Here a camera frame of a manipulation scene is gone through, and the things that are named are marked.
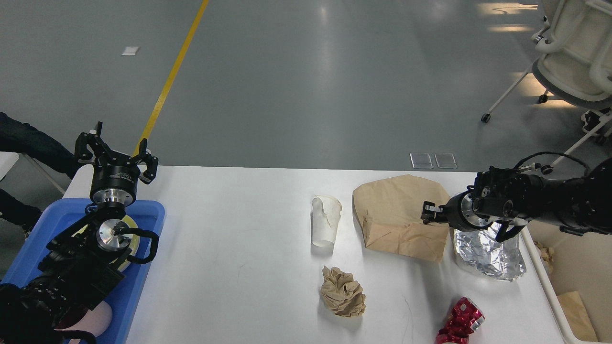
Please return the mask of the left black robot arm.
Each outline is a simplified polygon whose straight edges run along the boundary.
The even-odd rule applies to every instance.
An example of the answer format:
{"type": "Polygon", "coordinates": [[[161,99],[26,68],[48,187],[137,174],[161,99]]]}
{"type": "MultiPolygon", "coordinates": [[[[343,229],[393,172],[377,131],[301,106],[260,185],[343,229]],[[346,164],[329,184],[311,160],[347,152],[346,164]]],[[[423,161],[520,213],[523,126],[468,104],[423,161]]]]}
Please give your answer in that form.
{"type": "Polygon", "coordinates": [[[85,215],[46,244],[40,276],[24,287],[1,285],[3,344],[96,343],[90,331],[59,326],[72,312],[100,305],[124,279],[123,263],[147,264],[156,257],[159,235],[129,226],[124,217],[138,182],[155,179],[159,159],[147,150],[147,139],[134,156],[112,150],[101,138],[102,126],[98,122],[75,141],[75,155],[93,166],[85,215]]]}

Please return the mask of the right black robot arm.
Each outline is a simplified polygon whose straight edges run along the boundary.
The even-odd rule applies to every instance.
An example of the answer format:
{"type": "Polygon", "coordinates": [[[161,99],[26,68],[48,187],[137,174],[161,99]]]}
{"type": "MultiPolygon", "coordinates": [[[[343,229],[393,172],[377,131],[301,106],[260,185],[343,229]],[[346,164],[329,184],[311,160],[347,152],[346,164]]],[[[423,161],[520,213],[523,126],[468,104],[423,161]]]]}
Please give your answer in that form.
{"type": "Polygon", "coordinates": [[[610,235],[612,231],[612,161],[596,168],[584,165],[579,178],[545,179],[529,170],[530,156],[512,168],[490,166],[479,172],[466,191],[446,204],[424,201],[424,224],[448,224],[463,232],[484,231],[492,224],[499,228],[495,240],[503,243],[533,220],[555,225],[560,231],[581,237],[586,233],[610,235]]]}

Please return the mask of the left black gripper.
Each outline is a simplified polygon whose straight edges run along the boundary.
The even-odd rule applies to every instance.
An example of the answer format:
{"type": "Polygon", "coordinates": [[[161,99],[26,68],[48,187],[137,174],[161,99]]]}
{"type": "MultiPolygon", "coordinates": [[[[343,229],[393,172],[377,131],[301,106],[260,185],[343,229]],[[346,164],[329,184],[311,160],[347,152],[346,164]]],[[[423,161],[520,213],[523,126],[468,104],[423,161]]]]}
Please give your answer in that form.
{"type": "Polygon", "coordinates": [[[141,139],[136,154],[129,158],[130,166],[114,166],[115,154],[101,138],[103,122],[93,130],[82,132],[75,141],[74,155],[79,163],[93,165],[90,199],[95,204],[107,201],[129,206],[136,201],[138,181],[149,185],[157,176],[159,159],[147,148],[147,139],[141,139]],[[138,166],[144,164],[140,172],[138,166]]]}

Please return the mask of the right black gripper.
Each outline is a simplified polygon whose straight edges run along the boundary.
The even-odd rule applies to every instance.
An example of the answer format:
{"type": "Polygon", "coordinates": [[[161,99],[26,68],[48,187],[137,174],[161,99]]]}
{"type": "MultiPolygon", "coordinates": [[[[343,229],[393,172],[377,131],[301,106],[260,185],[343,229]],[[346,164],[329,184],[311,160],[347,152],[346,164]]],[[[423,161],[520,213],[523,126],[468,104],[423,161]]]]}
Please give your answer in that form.
{"type": "Polygon", "coordinates": [[[463,232],[486,230],[492,224],[489,217],[474,212],[471,193],[457,194],[446,204],[424,201],[420,219],[426,225],[449,224],[450,228],[463,232]]]}

